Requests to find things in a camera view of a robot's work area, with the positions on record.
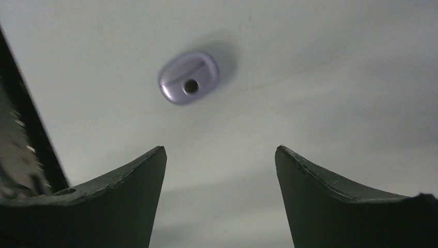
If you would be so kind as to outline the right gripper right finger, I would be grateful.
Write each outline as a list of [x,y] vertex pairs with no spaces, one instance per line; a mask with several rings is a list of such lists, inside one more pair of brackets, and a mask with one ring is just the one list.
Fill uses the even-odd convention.
[[277,178],[295,247],[437,247],[437,199],[368,187],[286,146]]

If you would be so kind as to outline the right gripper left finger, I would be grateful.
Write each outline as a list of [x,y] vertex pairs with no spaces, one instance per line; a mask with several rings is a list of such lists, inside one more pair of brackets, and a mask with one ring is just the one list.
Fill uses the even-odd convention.
[[1,247],[148,247],[166,161],[157,146],[56,194],[1,200]]

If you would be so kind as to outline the purple earbud charging case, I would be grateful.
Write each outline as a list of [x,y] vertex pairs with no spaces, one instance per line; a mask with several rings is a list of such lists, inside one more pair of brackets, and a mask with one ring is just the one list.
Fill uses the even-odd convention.
[[186,105],[201,99],[219,81],[218,64],[204,51],[191,51],[175,57],[158,75],[158,86],[163,97],[175,105]]

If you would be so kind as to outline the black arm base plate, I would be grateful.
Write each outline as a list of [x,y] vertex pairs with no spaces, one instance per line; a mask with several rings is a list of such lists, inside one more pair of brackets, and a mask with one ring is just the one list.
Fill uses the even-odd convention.
[[1,200],[69,188],[49,136],[1,33]]

